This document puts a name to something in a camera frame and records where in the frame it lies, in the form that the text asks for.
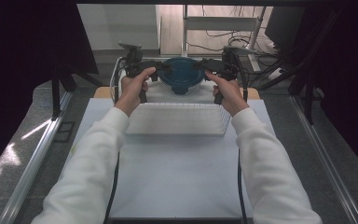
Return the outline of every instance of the white table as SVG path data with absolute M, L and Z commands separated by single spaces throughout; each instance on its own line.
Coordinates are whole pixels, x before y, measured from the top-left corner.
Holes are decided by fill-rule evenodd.
M 249 100 L 248 103 L 272 129 L 264 102 Z M 111 99 L 90 99 L 75 143 L 111 106 Z M 110 217 L 241 217 L 235 139 L 231 124 L 223 137 L 126 136 Z M 243 183 L 242 186 L 246 214 L 251 217 L 252 207 Z

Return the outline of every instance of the metal rail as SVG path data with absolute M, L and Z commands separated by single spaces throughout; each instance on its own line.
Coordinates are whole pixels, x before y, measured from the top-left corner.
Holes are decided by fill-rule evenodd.
M 358 207 L 356 205 L 356 202 L 354 201 L 351 196 L 351 193 L 342 181 L 342 178 L 339 175 L 336 167 L 334 166 L 334 163 L 331 161 L 326 149 L 324 148 L 324 144 L 322 143 L 318 133 L 313 126 L 309 125 L 304 113 L 302 112 L 304 111 L 304 107 L 301 104 L 299 96 L 290 96 L 290 99 L 295 106 L 296 112 L 301 120 L 301 123 L 304 126 L 304 129 L 308 137 L 310 138 L 310 141 L 312 142 L 313 148 L 315 149 L 315 152 L 318 155 L 322 166 L 324 167 L 324 170 L 342 204 L 342 207 L 345 210 L 345 213 L 347 214 L 352 224 L 358 224 Z
M 72 98 L 72 93 L 66 92 L 61 100 L 61 114 L 55 119 L 51 120 L 45 132 L 42 135 L 34 154 L 30 161 L 28 162 L 27 167 L 25 168 L 22 176 L 11 194 L 7 205 L 0 216 L 0 224 L 11 224 L 16 219 L 17 214 L 19 213 L 22 203 L 24 202 L 25 197 L 28 194 L 28 191 L 32 184 L 34 183 L 34 178 L 37 175 L 37 172 L 40 168 L 40 165 L 45 158 L 48 148 L 54 138 L 54 134 L 57 132 L 60 124 L 62 122 L 62 117 L 65 114 L 66 108 Z

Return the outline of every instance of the wall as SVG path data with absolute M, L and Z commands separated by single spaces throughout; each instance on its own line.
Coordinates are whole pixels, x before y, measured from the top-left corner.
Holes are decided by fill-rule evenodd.
M 159 49 L 159 13 L 155 5 L 77 4 L 89 43 L 96 49 L 121 49 L 118 41 Z

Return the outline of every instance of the person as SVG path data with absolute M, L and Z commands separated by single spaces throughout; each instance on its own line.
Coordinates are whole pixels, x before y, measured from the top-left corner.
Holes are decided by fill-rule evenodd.
M 62 176 L 43 203 L 33 223 L 103 223 L 117 154 L 123 145 L 129 116 L 147 91 L 147 68 L 133 79 L 123 77 L 123 92 L 107 114 L 95 122 L 76 146 Z M 222 106 L 230 113 L 241 149 L 241 169 L 254 223 L 322 223 L 281 142 L 242 99 L 237 81 L 226 81 L 206 72 L 214 81 L 213 95 L 222 92 Z

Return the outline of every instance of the white long sleeve shirt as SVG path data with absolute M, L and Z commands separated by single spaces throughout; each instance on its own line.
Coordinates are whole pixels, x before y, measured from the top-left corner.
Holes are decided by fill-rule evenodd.
M 322 223 L 279 140 L 254 110 L 232 119 L 257 224 Z M 103 223 L 129 118 L 113 107 L 84 134 L 33 223 Z

